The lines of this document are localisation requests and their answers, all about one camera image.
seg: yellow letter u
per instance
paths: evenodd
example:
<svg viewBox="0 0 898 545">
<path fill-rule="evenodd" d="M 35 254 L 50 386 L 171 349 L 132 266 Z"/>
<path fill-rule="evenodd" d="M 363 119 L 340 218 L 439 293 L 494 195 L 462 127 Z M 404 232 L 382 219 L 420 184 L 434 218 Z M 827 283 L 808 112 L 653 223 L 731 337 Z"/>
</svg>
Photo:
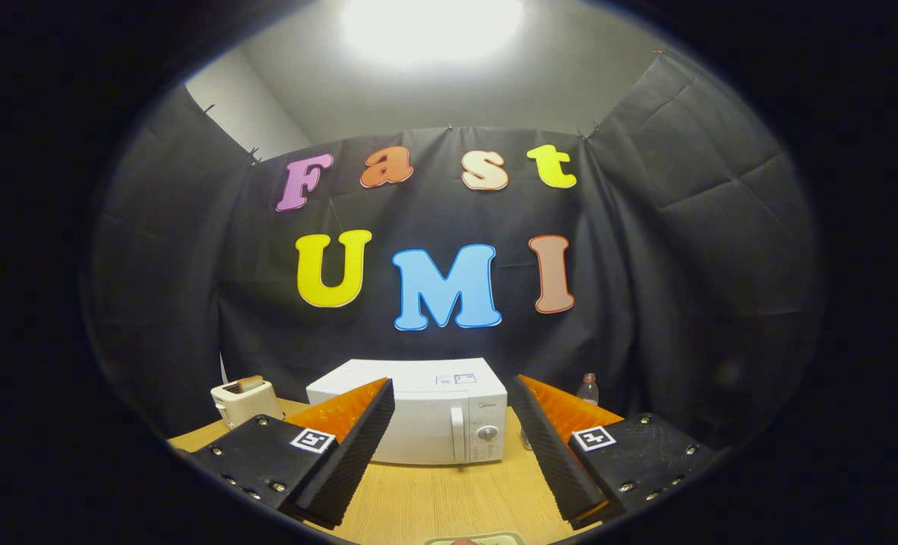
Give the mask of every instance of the yellow letter u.
<svg viewBox="0 0 898 545">
<path fill-rule="evenodd" d="M 372 233 L 363 229 L 342 232 L 338 242 L 345 246 L 345 277 L 334 287 L 321 282 L 324 249 L 331 244 L 328 235 L 306 235 L 298 238 L 298 293 L 314 307 L 344 307 L 355 301 L 362 291 L 365 269 L 365 244 Z"/>
</svg>

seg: white wall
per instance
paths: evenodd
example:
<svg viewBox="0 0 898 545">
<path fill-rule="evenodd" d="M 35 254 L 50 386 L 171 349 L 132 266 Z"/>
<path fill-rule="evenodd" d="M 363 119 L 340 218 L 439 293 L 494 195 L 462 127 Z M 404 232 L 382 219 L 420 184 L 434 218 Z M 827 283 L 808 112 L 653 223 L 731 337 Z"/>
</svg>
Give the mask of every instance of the white wall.
<svg viewBox="0 0 898 545">
<path fill-rule="evenodd" d="M 240 48 L 228 51 L 186 82 L 193 100 L 246 151 L 270 159 L 311 145 Z"/>
</svg>

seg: microwave knob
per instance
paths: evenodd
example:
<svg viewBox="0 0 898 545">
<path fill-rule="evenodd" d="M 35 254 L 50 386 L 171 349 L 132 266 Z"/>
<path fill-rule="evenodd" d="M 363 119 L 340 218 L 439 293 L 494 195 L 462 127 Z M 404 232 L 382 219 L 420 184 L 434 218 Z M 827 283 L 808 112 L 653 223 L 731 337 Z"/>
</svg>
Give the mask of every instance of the microwave knob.
<svg viewBox="0 0 898 545">
<path fill-rule="evenodd" d="M 483 441 L 489 441 L 492 438 L 497 437 L 497 427 L 495 425 L 483 425 L 479 431 L 476 432 L 476 437 L 483 439 Z"/>
</svg>

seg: microwave door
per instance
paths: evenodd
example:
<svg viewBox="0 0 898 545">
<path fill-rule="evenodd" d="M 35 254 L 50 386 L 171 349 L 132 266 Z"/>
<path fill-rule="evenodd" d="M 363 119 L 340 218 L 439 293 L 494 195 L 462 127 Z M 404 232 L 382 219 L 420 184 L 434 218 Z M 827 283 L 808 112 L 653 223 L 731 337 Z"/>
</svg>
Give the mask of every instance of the microwave door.
<svg viewBox="0 0 898 545">
<path fill-rule="evenodd" d="M 402 393 L 373 461 L 452 465 L 469 461 L 466 392 Z"/>
</svg>

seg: brown letter i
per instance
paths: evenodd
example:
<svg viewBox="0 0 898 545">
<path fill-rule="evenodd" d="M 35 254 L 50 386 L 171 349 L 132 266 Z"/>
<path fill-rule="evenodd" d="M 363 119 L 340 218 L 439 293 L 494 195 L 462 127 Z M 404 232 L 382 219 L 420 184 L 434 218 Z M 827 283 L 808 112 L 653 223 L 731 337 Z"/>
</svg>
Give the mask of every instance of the brown letter i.
<svg viewBox="0 0 898 545">
<path fill-rule="evenodd" d="M 557 235 L 542 235 L 529 239 L 529 248 L 540 263 L 540 299 L 536 300 L 537 313 L 562 313 L 573 307 L 574 297 L 567 290 L 567 270 L 563 251 L 570 242 Z"/>
</svg>

